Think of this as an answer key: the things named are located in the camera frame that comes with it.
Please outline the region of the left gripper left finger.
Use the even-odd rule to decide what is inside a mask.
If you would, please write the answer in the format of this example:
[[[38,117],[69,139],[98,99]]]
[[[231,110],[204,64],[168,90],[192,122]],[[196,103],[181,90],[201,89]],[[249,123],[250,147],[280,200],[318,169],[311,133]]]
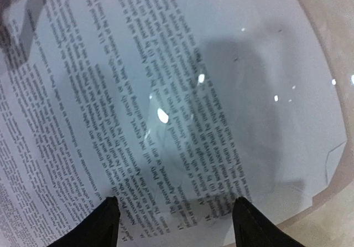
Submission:
[[[107,197],[73,230],[51,243],[51,247],[115,247],[118,242],[119,206],[116,197]]]

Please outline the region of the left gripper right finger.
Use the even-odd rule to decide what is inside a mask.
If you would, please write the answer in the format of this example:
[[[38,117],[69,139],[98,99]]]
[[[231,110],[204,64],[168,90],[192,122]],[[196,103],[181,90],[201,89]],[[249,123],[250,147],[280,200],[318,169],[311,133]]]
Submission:
[[[282,232],[245,197],[235,200],[232,221],[237,246],[304,247]]]

